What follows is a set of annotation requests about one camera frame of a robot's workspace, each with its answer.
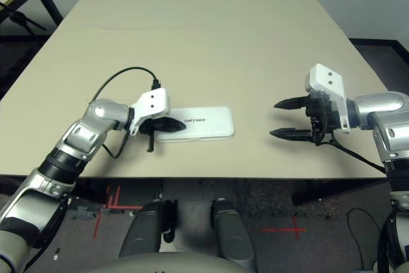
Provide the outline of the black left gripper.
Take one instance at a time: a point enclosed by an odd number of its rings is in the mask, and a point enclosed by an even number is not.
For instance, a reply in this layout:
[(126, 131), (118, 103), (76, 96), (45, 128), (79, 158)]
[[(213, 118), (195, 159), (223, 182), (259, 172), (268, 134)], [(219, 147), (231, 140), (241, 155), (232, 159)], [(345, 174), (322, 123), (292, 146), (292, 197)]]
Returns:
[(155, 131), (160, 132), (177, 132), (185, 130), (186, 125), (174, 118), (161, 117), (161, 118), (150, 118), (145, 120), (139, 127), (140, 134), (148, 134), (149, 143), (147, 152), (151, 153), (154, 151), (155, 144)]

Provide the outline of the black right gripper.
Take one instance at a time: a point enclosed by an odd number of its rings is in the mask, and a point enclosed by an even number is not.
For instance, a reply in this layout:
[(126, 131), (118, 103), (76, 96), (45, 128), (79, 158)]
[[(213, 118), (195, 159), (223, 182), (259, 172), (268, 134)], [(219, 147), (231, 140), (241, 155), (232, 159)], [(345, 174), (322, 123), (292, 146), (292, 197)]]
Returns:
[(328, 94), (314, 92), (308, 96), (287, 98), (274, 105), (276, 109), (301, 109), (305, 107), (305, 115), (311, 120), (310, 130), (281, 128), (270, 131), (270, 135), (288, 141), (313, 141), (320, 145), (326, 134), (341, 128), (338, 111), (332, 110), (332, 101)]

